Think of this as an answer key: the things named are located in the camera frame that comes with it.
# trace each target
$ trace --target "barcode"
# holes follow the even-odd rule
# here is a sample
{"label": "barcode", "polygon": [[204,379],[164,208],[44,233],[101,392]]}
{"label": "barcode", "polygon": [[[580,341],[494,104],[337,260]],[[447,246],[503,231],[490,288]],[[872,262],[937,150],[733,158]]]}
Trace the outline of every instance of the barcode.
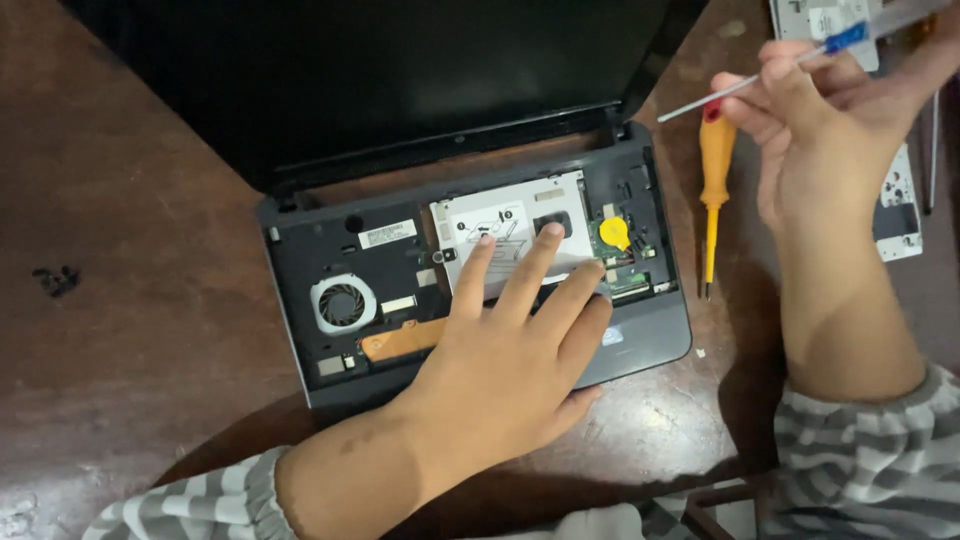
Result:
{"label": "barcode", "polygon": [[379,246],[381,244],[386,244],[395,240],[401,240],[403,238],[409,238],[416,235],[417,227],[414,225],[414,220],[412,219],[359,234],[360,245],[363,247],[363,249]]}

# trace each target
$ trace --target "cooling fan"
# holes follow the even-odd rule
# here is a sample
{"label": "cooling fan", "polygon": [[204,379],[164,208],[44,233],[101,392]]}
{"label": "cooling fan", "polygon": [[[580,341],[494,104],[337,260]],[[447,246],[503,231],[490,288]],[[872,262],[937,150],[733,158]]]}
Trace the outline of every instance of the cooling fan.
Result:
{"label": "cooling fan", "polygon": [[317,327],[326,335],[341,335],[362,328],[376,315],[373,291],[353,274],[320,280],[310,287],[310,302]]}

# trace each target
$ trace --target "black laptop lid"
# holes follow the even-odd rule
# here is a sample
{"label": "black laptop lid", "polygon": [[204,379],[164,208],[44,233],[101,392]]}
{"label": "black laptop lid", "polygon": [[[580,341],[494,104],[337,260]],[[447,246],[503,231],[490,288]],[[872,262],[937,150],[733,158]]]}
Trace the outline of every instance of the black laptop lid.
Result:
{"label": "black laptop lid", "polygon": [[629,116],[704,2],[64,3],[276,194]]}

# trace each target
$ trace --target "screw hole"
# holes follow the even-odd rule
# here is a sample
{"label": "screw hole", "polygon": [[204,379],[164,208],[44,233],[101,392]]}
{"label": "screw hole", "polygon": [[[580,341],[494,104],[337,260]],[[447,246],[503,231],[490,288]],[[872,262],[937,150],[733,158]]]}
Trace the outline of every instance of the screw hole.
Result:
{"label": "screw hole", "polygon": [[344,220],[344,227],[348,233],[360,233],[363,231],[363,218],[359,215],[352,215]]}

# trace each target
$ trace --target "laptop screen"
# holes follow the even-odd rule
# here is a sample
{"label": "laptop screen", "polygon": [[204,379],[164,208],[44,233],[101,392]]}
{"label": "laptop screen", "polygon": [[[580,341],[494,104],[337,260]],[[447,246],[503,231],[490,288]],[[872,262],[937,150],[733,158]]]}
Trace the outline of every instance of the laptop screen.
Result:
{"label": "laptop screen", "polygon": [[252,177],[616,105],[671,1],[64,3],[266,190]]}

